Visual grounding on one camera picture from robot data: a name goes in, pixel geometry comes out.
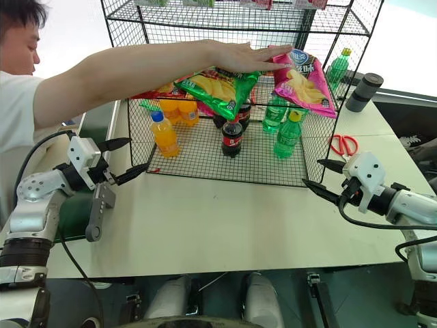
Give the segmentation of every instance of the black cable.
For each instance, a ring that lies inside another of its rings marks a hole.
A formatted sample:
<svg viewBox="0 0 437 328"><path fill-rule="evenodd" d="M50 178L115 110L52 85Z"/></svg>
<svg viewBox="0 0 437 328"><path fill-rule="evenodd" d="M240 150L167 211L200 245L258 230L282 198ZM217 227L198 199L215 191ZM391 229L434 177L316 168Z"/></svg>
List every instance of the black cable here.
<svg viewBox="0 0 437 328"><path fill-rule="evenodd" d="M91 280L89 280L88 276L86 275L86 273L84 272L84 270L81 268L81 266L79 265L79 263L76 261L76 259L74 258L74 256L71 254L70 250L67 247L66 244L66 240L63 236L63 234L61 233L61 230L57 229L58 235L59 235L59 239L61 240L61 244L62 247L64 248L64 250L66 251L68 257L70 258L71 262L73 262L74 266L76 267L76 269L81 273L83 279L87 282L87 284L89 285L89 287L91 288L96 300L97 300L97 304L98 304L98 311L99 311L99 315L100 315L100 320L101 320L101 324L102 324L102 328L104 328L104 317L103 317L103 304L102 304L102 300L100 299L100 297L98 296L96 287L93 285L93 283L91 282Z"/></svg>
<svg viewBox="0 0 437 328"><path fill-rule="evenodd" d="M57 137L58 135L68 135L68 137L71 139L71 136L76 135L73 131L71 130L64 130L64 131L58 131L56 133L53 133L52 135L49 135L47 137L45 137L44 139L39 140L39 142L36 143L36 145L34 147L32 147L32 149L30 149L29 153L27 154L25 160L23 161L23 164L21 165L20 171L18 171L18 176L16 177L15 180L15 186L14 186L14 205L13 208L16 207L16 203L18 201L18 196L16 194L16 190L18 188L18 185L21 182L21 179L23 178L23 174L25 172L26 166L29 163L30 158L32 157L33 153L46 141Z"/></svg>
<svg viewBox="0 0 437 328"><path fill-rule="evenodd" d="M346 213L344 213L344 208L347 204L347 197L340 197L340 201L338 204L338 209L340 212L340 215L347 221L352 224L355 224L357 226L367 227L367 228L374 228L374 229L386 229L386 230L437 230L437 227L434 226L427 226L427 225L388 225L388 224L375 224L375 223L369 223L369 222L362 222L357 221L349 217ZM422 238L417 239L415 241L407 241L405 243L399 244L395 247L395 253L398 255L401 260L404 262L407 262L407 258L401 254L401 249L409 246L414 245L420 245L425 243L431 243L433 241L437 241L437 236L428 237L428 238Z"/></svg>
<svg viewBox="0 0 437 328"><path fill-rule="evenodd" d="M395 252L396 252L396 255L398 255L404 262L408 262L408 259L401 254L401 249L403 249L405 247L409 247L409 246L415 246L415 245L420 245L420 244L425 244L425 243L431 243L433 241L437 241L437 236L417 239L415 241L407 241L405 243L402 243L402 244L399 244L398 246L396 246L395 247Z"/></svg>

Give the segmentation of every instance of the wire mesh shelf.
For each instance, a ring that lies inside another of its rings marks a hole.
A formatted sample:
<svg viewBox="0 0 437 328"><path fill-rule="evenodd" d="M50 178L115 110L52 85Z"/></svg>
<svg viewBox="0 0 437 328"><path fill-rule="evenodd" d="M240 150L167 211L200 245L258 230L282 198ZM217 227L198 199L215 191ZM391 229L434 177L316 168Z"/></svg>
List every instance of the wire mesh shelf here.
<svg viewBox="0 0 437 328"><path fill-rule="evenodd" d="M383 0L328 0L325 10L294 8L294 0L273 1L271 10L253 10L235 0L216 0L213 8L136 6L133 0L101 0L113 46L213 39L250 42L254 49L292 44L317 57L327 72L343 48L352 49L348 71L332 90L339 112L372 35ZM175 126L181 153L165 159L150 131L152 120L140 100L128 101L131 161L149 163L149 173L303 187L302 178L321 182L318 159L328 156L336 120L310 113L290 159L273 153L275 135L263 133L261 121L274 89L272 76L261 76L251 93L251 122L236 158L223 156L222 135L208 117L189 128Z"/></svg>

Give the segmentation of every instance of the scissors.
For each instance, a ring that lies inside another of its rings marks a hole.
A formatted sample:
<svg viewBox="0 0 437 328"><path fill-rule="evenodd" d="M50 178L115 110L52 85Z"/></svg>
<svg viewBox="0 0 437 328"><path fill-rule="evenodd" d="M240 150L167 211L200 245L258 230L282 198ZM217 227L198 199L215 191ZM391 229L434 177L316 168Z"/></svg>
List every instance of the scissors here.
<svg viewBox="0 0 437 328"><path fill-rule="evenodd" d="M334 147L334 139L338 139L339 140L339 147L336 148ZM354 154L356 154L356 152L358 152L358 142L357 140L355 140L355 138L351 137L350 135L333 135L333 138L331 139L331 144L330 144L330 148L332 150L334 150L334 152L338 155L340 155L341 157L343 157L345 162L348 162L350 157ZM349 144L353 144L354 145L354 149L351 150L349 147Z"/></svg>

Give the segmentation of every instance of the red scissors handles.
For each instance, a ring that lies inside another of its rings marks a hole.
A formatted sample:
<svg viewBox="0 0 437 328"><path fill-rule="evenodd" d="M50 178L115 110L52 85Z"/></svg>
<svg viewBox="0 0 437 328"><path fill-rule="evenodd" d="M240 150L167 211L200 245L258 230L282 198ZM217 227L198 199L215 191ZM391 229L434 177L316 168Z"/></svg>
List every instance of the red scissors handles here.
<svg viewBox="0 0 437 328"><path fill-rule="evenodd" d="M334 147L334 145L333 145L335 139L339 140L339 147L338 148ZM353 150L350 149L348 141L350 141L354 144ZM334 150L334 152L338 155L352 156L353 154L358 152L358 142L355 140L355 138L353 138L349 135L333 135L330 148L332 150Z"/></svg>

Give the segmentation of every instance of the white t-shirt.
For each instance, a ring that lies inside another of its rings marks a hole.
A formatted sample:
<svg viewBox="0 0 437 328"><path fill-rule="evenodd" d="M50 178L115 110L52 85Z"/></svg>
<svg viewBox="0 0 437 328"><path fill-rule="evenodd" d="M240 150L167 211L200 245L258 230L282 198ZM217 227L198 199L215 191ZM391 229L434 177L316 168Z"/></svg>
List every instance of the white t-shirt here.
<svg viewBox="0 0 437 328"><path fill-rule="evenodd" d="M12 210L15 180L27 153L35 142L56 131L35 131L33 97L41 81L0 71L0 229ZM46 148L40 148L34 153L23 177L35 169L45 152Z"/></svg>

